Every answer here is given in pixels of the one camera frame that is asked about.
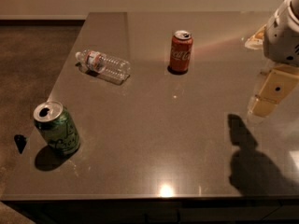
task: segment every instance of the can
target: can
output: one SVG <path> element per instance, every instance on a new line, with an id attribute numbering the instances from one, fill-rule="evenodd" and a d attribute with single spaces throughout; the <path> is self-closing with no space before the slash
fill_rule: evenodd
<path id="1" fill-rule="evenodd" d="M 56 154 L 67 156 L 78 150 L 78 131 L 61 103 L 51 101 L 39 105 L 34 111 L 34 123 Z"/>
<path id="2" fill-rule="evenodd" d="M 193 39 L 190 32 L 178 30 L 174 33 L 171 41 L 169 72 L 176 75 L 188 72 L 192 44 Z"/>

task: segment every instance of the bottle label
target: bottle label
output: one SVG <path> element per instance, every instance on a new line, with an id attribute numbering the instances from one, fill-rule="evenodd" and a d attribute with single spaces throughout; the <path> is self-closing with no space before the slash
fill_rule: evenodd
<path id="1" fill-rule="evenodd" d="M 93 71 L 95 70 L 97 63 L 99 61 L 101 57 L 101 52 L 99 51 L 93 51 L 91 50 L 88 55 L 86 56 L 86 61 L 85 63 L 89 65 L 89 67 L 91 67 L 93 69 Z"/>

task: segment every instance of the table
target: table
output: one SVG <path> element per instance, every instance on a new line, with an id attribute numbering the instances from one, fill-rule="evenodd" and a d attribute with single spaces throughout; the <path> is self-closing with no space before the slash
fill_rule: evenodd
<path id="1" fill-rule="evenodd" d="M 264 123 L 245 121 L 267 60 L 244 43 L 270 15 L 89 14 L 49 97 L 67 107 L 81 146 L 59 159 L 34 129 L 2 202 L 37 223 L 299 218 L 299 90 Z M 194 42 L 176 76 L 167 66 L 181 29 Z M 81 73 L 85 49 L 128 60 L 131 76 L 117 86 Z"/>

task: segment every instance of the green soda can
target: green soda can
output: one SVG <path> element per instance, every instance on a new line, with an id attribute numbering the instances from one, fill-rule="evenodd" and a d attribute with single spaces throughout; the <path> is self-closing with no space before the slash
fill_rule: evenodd
<path id="1" fill-rule="evenodd" d="M 76 152 L 80 146 L 74 121 L 59 102 L 46 102 L 34 111 L 34 123 L 51 149 L 60 156 Z"/>

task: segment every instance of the gray tabletop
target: gray tabletop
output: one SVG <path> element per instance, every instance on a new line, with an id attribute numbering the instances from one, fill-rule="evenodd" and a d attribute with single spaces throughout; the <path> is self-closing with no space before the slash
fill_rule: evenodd
<path id="1" fill-rule="evenodd" d="M 81 146 L 58 159 L 37 129 L 2 200 L 296 197 L 299 90 L 264 123 L 244 119 L 267 60 L 244 48 L 271 13 L 91 13 L 49 100 L 63 103 Z M 193 36 L 189 72 L 167 71 L 172 34 Z M 84 49 L 128 60 L 117 86 L 81 73 Z"/>

